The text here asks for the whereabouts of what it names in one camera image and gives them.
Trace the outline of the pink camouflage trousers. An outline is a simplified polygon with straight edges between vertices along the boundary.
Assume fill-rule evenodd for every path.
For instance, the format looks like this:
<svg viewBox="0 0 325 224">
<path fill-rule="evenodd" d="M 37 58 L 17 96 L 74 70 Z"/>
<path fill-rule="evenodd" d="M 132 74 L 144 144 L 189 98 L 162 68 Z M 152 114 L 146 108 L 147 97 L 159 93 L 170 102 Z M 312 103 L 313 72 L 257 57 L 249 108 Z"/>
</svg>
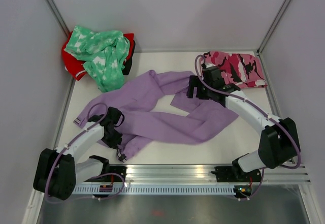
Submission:
<svg viewBox="0 0 325 224">
<path fill-rule="evenodd" d="M 206 63 L 220 68 L 226 84 L 233 83 L 240 88 L 267 86 L 261 62 L 253 55 L 209 51 L 203 57 Z"/>
</svg>

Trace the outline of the purple trousers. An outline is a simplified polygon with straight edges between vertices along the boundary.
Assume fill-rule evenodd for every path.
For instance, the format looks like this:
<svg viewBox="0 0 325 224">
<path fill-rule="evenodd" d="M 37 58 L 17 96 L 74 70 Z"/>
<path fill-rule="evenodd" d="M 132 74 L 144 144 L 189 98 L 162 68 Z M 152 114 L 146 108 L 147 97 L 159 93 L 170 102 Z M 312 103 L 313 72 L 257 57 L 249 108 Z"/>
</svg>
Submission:
<svg viewBox="0 0 325 224">
<path fill-rule="evenodd" d="M 91 100 L 74 120 L 83 128 L 87 113 L 102 115 L 105 106 L 122 112 L 125 120 L 117 131 L 122 142 L 117 159 L 125 162 L 152 141 L 198 145 L 229 126 L 238 115 L 213 100 L 189 99 L 186 96 L 190 71 L 156 73 L 150 70 L 118 90 L 103 93 Z"/>
</svg>

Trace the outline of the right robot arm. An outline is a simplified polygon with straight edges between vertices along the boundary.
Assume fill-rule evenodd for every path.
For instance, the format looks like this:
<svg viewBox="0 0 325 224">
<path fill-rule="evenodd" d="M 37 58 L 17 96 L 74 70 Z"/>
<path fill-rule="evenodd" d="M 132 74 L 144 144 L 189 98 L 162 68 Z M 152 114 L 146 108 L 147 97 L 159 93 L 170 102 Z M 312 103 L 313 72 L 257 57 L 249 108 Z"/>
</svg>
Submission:
<svg viewBox="0 0 325 224">
<path fill-rule="evenodd" d="M 250 172 L 274 169 L 296 157 L 301 164 L 301 150 L 295 122 L 289 117 L 281 119 L 266 113 L 254 104 L 235 84 L 226 84 L 218 67 L 202 70 L 201 75 L 191 75 L 187 97 L 213 100 L 243 118 L 260 136 L 258 149 L 234 160 L 231 169 L 236 181 L 244 181 Z"/>
</svg>

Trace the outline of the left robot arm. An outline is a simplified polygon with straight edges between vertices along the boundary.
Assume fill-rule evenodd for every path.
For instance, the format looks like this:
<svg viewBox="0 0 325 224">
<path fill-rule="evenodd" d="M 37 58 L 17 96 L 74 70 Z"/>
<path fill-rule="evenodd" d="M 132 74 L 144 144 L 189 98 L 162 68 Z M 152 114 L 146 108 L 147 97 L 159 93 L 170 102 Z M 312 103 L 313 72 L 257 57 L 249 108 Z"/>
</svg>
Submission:
<svg viewBox="0 0 325 224">
<path fill-rule="evenodd" d="M 75 187 L 90 180 L 108 182 L 101 190 L 104 197 L 111 197 L 115 182 L 125 187 L 125 171 L 121 173 L 110 169 L 109 160 L 91 155 L 84 162 L 79 159 L 98 141 L 116 148 L 122 140 L 122 134 L 116 128 L 124 122 L 125 116 L 116 108 L 108 107 L 101 115 L 86 116 L 86 124 L 81 132 L 68 144 L 55 149 L 44 149 L 34 177 L 34 190 L 44 193 L 46 197 L 67 200 Z"/>
</svg>

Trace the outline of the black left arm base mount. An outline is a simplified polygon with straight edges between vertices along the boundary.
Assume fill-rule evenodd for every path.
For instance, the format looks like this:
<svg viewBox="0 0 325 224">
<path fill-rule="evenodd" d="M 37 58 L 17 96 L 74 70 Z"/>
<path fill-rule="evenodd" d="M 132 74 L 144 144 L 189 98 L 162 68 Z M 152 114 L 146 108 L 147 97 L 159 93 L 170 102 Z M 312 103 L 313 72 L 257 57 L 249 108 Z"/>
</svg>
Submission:
<svg viewBox="0 0 325 224">
<path fill-rule="evenodd" d="M 121 183 L 122 180 L 119 176 L 121 176 L 123 179 L 126 177 L 126 170 L 127 167 L 123 165 L 117 165 L 117 166 L 110 166 L 109 173 L 114 173 L 116 175 L 107 175 L 100 178 L 91 178 L 86 180 L 86 182 L 106 182 L 106 183 Z"/>
</svg>

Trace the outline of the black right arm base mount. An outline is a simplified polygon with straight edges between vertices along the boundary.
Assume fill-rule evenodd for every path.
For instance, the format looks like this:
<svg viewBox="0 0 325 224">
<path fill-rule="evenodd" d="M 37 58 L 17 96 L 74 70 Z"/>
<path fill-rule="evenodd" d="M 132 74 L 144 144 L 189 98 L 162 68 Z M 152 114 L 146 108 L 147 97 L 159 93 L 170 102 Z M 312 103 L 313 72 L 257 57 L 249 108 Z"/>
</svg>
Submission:
<svg viewBox="0 0 325 224">
<path fill-rule="evenodd" d="M 235 170 L 231 166 L 215 167 L 210 173 L 215 176 L 217 182 L 255 183 L 262 180 L 260 170 L 253 170 L 245 173 L 241 170 Z"/>
</svg>

